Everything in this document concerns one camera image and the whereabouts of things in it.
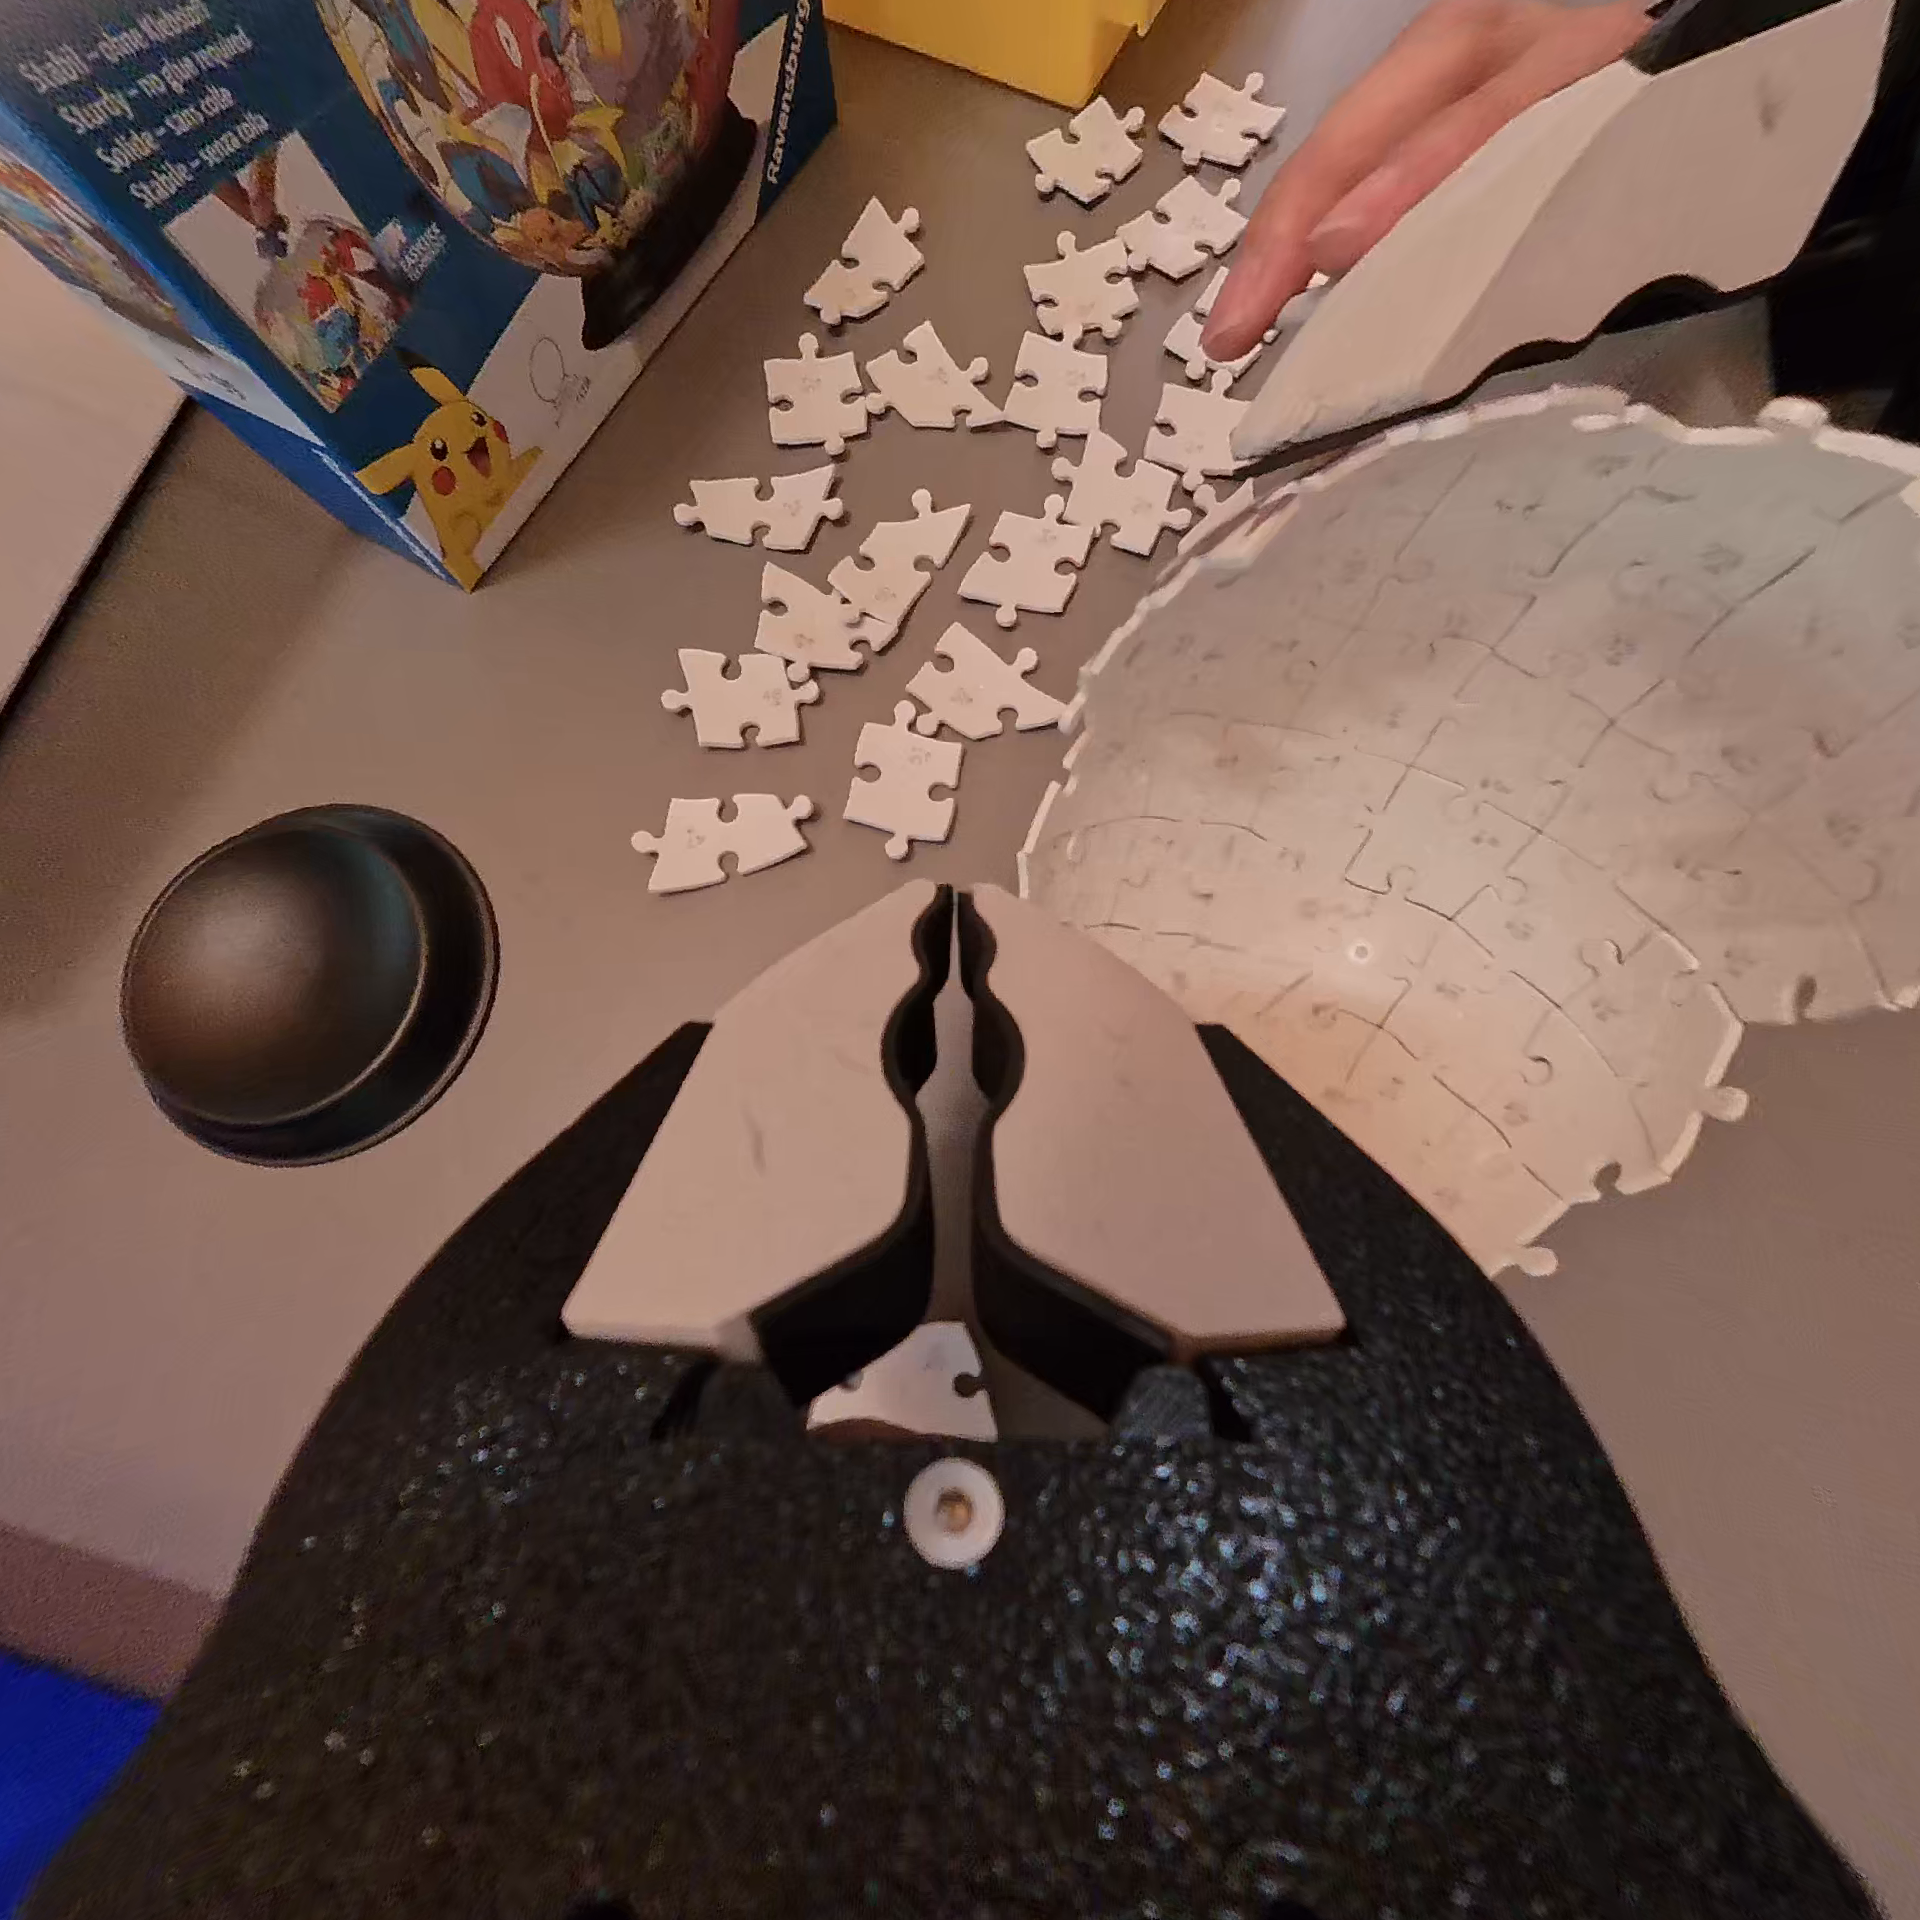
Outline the blue printed puzzle box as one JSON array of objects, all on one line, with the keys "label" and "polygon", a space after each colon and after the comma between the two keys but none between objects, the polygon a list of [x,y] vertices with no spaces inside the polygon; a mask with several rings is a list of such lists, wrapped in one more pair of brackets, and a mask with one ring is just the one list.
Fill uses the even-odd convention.
[{"label": "blue printed puzzle box", "polygon": [[835,130],[820,3],[6,3],[3,230],[477,588]]}]

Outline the printed puzzle ball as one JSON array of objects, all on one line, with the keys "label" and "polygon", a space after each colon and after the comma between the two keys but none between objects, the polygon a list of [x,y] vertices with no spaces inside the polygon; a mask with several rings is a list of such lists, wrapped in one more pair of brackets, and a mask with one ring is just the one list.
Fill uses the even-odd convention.
[{"label": "printed puzzle ball", "polygon": [[1225,1025],[1485,1271],[1917,1005],[1917,447],[1552,390],[1195,553],[1079,675],[1019,894]]}]

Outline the yellow box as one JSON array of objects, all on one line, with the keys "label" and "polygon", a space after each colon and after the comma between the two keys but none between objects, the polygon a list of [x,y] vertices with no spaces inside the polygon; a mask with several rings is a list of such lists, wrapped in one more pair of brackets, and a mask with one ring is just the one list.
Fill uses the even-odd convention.
[{"label": "yellow box", "polygon": [[835,25],[1082,110],[1163,3],[825,3]]}]

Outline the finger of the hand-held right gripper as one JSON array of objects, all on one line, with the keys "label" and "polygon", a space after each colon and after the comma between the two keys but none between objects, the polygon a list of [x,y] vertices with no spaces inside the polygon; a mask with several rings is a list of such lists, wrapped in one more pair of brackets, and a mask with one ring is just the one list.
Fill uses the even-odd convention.
[{"label": "finger of the hand-held right gripper", "polygon": [[1625,58],[1522,110],[1332,274],[1235,461],[1283,461],[1577,351],[1653,290],[1742,298],[1813,235],[1859,148],[1892,3],[1676,3]]}]

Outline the pile of puzzle pieces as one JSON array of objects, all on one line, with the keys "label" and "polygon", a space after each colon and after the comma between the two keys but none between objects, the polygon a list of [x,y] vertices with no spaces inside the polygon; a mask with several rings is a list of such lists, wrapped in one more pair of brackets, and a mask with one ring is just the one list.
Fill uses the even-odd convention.
[{"label": "pile of puzzle pieces", "polygon": [[[1263,75],[1239,84],[1200,73],[1156,123],[1183,174],[1149,208],[1109,238],[1055,235],[1055,255],[1023,267],[1033,328],[1019,337],[1007,393],[987,398],[992,364],[969,360],[923,321],[893,348],[859,364],[855,351],[825,351],[807,333],[787,357],[763,364],[770,443],[822,455],[820,464],[777,477],[695,477],[673,507],[676,527],[763,555],[805,555],[817,533],[842,521],[840,461],[883,421],[909,433],[1025,435],[1049,458],[1056,488],[1036,513],[1002,507],[986,528],[955,594],[993,621],[1002,634],[1023,618],[1059,618],[1087,563],[1102,553],[1156,558],[1163,541],[1196,538],[1250,503],[1250,487],[1223,495],[1235,468],[1230,433],[1249,413],[1235,394],[1259,347],[1212,360],[1203,323],[1225,284],[1225,255],[1243,231],[1235,213],[1236,181],[1270,144],[1283,105],[1263,97]],[[1033,188],[1065,191],[1076,205],[1100,205],[1143,160],[1143,110],[1116,113],[1093,97],[1063,127],[1025,144]],[[869,321],[925,267],[920,217],[892,215],[877,197],[859,213],[846,244],[805,290],[820,323]],[[1102,428],[1112,351],[1140,311],[1140,274],[1185,284],[1212,268],[1163,341],[1176,378],[1163,385],[1149,443],[1129,453]],[[660,708],[685,718],[709,754],[786,751],[802,747],[802,715],[822,698],[825,675],[859,675],[910,625],[970,533],[970,500],[920,483],[903,518],[877,518],[856,550],[822,583],[763,560],[755,647],[739,655],[676,650],[679,685]],[[892,861],[952,834],[965,743],[1006,728],[1063,731],[1067,703],[1033,683],[1032,647],[1010,655],[947,621],[913,670],[889,718],[862,723],[852,754],[842,824],[883,838]],[[747,791],[733,797],[673,797],[663,825],[639,828],[633,851],[647,864],[647,894],[676,898],[775,868],[807,851],[805,825],[820,818],[802,794]]]}]

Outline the black ball stand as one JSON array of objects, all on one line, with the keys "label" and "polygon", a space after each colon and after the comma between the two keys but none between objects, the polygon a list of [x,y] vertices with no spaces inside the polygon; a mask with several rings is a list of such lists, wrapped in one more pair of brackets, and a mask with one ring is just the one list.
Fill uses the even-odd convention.
[{"label": "black ball stand", "polygon": [[119,1033],[162,1117],[252,1165],[322,1165],[396,1138],[467,1065],[499,928],[467,858],[372,803],[275,815],[146,908]]}]

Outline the person's right hand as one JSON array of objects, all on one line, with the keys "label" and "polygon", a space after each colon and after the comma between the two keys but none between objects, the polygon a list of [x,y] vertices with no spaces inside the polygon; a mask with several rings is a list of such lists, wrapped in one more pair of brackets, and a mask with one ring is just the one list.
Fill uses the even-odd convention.
[{"label": "person's right hand", "polygon": [[1313,274],[1350,273],[1522,110],[1620,61],[1645,25],[1642,3],[1427,5],[1266,185],[1203,351],[1250,351]]}]

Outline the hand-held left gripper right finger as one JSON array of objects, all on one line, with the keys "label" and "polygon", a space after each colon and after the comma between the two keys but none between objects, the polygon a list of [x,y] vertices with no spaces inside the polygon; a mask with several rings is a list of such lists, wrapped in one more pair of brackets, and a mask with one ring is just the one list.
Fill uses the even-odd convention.
[{"label": "hand-held left gripper right finger", "polygon": [[957,904],[986,1121],[970,1281],[993,1351],[1100,1421],[1153,1370],[1337,1344],[1342,1305],[1203,1033],[1000,887]]}]

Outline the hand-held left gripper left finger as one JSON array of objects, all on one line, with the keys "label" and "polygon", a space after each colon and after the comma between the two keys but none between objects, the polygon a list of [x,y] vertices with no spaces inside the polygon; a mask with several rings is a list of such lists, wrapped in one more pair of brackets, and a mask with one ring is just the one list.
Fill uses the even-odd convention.
[{"label": "hand-held left gripper left finger", "polygon": [[563,1303],[573,1338],[759,1365],[805,1405],[933,1291],[916,1091],[936,1063],[952,887],[909,880],[742,985]]}]

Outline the white puzzle piece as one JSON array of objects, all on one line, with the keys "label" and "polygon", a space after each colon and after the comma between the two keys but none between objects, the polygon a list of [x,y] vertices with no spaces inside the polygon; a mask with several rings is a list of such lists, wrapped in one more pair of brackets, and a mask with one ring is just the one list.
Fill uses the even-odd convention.
[{"label": "white puzzle piece", "polygon": [[916,1325],[889,1354],[822,1391],[802,1425],[832,1443],[996,1440],[979,1351],[959,1320]]}]

